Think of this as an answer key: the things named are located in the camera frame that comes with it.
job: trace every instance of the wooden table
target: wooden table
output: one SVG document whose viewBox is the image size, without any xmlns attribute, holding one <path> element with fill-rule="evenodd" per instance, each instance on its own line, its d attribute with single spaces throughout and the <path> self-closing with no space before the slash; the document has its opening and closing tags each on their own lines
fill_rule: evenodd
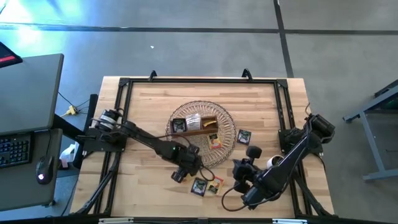
<svg viewBox="0 0 398 224">
<path fill-rule="evenodd" d="M 96 107 L 95 118 L 105 109 L 114 107 L 120 77 L 104 77 Z M 289 78 L 289 93 L 297 127 L 302 127 L 308 104 L 304 80 Z M 128 120 L 140 128 L 160 136 L 172 112 L 180 105 L 194 100 L 208 100 L 224 107 L 233 117 L 236 129 L 252 132 L 251 145 L 262 148 L 255 164 L 264 168 L 266 161 L 280 154 L 277 132 L 280 128 L 274 88 L 270 84 L 232 83 L 135 83 Z M 129 217 L 228 217 L 228 218 L 291 218 L 294 216 L 290 189 L 280 199 L 267 202 L 255 210 L 228 212 L 221 206 L 222 194 L 233 186 L 232 159 L 246 157 L 246 146 L 236 144 L 227 161 L 212 169 L 224 178 L 220 195 L 207 193 L 204 197 L 190 193 L 193 179 L 182 184 L 170 178 L 176 166 L 163 161 L 152 149 L 132 139 L 127 141 L 119 167 L 112 216 Z M 104 153 L 96 152 L 83 161 L 71 212 L 77 211 L 89 199 L 100 179 Z M 314 196 L 333 213 L 325 171 L 319 158 L 309 155 L 303 160 L 307 184 Z M 304 211 L 301 190 L 297 190 L 300 208 Z M 241 194 L 232 191 L 225 204 L 229 208 L 242 205 Z M 107 189 L 103 206 L 106 205 Z"/>
</svg>

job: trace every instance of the red object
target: red object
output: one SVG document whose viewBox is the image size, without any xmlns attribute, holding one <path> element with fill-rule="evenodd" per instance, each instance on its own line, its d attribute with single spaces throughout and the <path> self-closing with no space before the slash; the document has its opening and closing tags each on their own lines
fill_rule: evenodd
<svg viewBox="0 0 398 224">
<path fill-rule="evenodd" d="M 5 58 L 0 58 L 0 62 L 6 62 L 8 60 L 13 60 L 13 59 L 15 59 L 14 56 L 8 56 L 8 57 L 5 57 Z"/>
</svg>

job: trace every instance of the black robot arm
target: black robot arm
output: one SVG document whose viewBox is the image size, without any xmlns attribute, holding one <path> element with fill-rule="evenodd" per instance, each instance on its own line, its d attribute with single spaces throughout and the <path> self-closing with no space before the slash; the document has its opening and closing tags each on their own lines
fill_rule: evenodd
<svg viewBox="0 0 398 224">
<path fill-rule="evenodd" d="M 190 144 L 184 146 L 176 141 L 163 141 L 159 137 L 155 137 L 130 121 L 125 121 L 112 133 L 112 137 L 107 139 L 103 136 L 105 141 L 112 142 L 120 136 L 132 138 L 149 148 L 153 149 L 157 155 L 163 160 L 178 165 L 178 170 L 172 174 L 173 180 L 181 183 L 187 174 L 196 175 L 200 170 L 201 156 L 198 155 L 199 148 Z"/>
<path fill-rule="evenodd" d="M 194 176 L 198 171 L 201 172 L 201 168 L 206 168 L 202 164 L 201 156 L 198 155 L 199 148 L 190 144 L 188 140 L 188 147 L 176 141 L 160 140 L 159 138 L 166 136 L 155 137 L 138 128 L 136 124 L 130 121 L 123 121 L 121 124 L 117 123 L 120 116 L 121 114 L 116 110 L 105 110 L 99 119 L 95 119 L 97 123 L 94 128 L 90 128 L 85 136 L 78 136 L 84 141 L 84 150 L 86 151 L 89 151 L 92 147 L 99 147 L 104 151 L 120 148 L 120 151 L 116 153 L 112 166 L 99 183 L 94 194 L 75 214 L 87 214 L 108 182 L 115 175 L 117 167 L 119 167 L 121 151 L 123 151 L 121 149 L 124 148 L 126 138 L 132 138 L 143 143 L 153 149 L 163 160 L 178 165 L 177 171 L 173 172 L 171 176 L 178 183 L 181 183 L 187 174 Z"/>
<path fill-rule="evenodd" d="M 256 146 L 250 146 L 246 151 L 250 159 L 234 160 L 234 189 L 243 193 L 241 198 L 244 207 L 252 210 L 259 204 L 278 199 L 287 188 L 299 161 L 321 144 L 331 141 L 335 127 L 325 118 L 310 114 L 306 120 L 303 129 L 294 129 L 287 136 L 290 142 L 295 143 L 294 147 L 282 161 L 270 169 L 262 170 L 253 165 L 254 159 L 261 155 L 261 149 Z"/>
</svg>

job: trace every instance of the black keyboard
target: black keyboard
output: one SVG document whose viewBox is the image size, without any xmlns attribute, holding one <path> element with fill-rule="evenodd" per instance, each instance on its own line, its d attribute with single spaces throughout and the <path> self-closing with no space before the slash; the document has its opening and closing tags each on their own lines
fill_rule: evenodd
<svg viewBox="0 0 398 224">
<path fill-rule="evenodd" d="M 30 163 L 32 135 L 0 137 L 0 169 Z"/>
</svg>

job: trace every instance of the trading card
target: trading card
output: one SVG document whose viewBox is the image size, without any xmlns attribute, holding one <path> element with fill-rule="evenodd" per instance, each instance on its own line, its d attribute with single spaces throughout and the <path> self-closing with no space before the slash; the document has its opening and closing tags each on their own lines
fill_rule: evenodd
<svg viewBox="0 0 398 224">
<path fill-rule="evenodd" d="M 203 197 L 205 195 L 206 187 L 207 187 L 207 181 L 197 177 L 193 181 L 191 192 Z"/>
<path fill-rule="evenodd" d="M 208 190 L 210 192 L 213 192 L 214 194 L 218 195 L 221 192 L 221 188 L 223 187 L 223 183 L 224 183 L 223 179 L 221 179 L 219 177 L 215 177 L 214 180 L 209 183 Z"/>
<path fill-rule="evenodd" d="M 237 142 L 245 144 L 245 145 L 249 145 L 250 137 L 251 137 L 250 131 L 239 130 Z"/>
<path fill-rule="evenodd" d="M 218 139 L 217 134 L 211 134 L 207 136 L 207 140 L 209 141 L 210 149 L 221 148 L 221 141 Z"/>
<path fill-rule="evenodd" d="M 172 124 L 173 133 L 181 133 L 187 131 L 187 122 L 183 118 L 174 118 Z"/>
</svg>

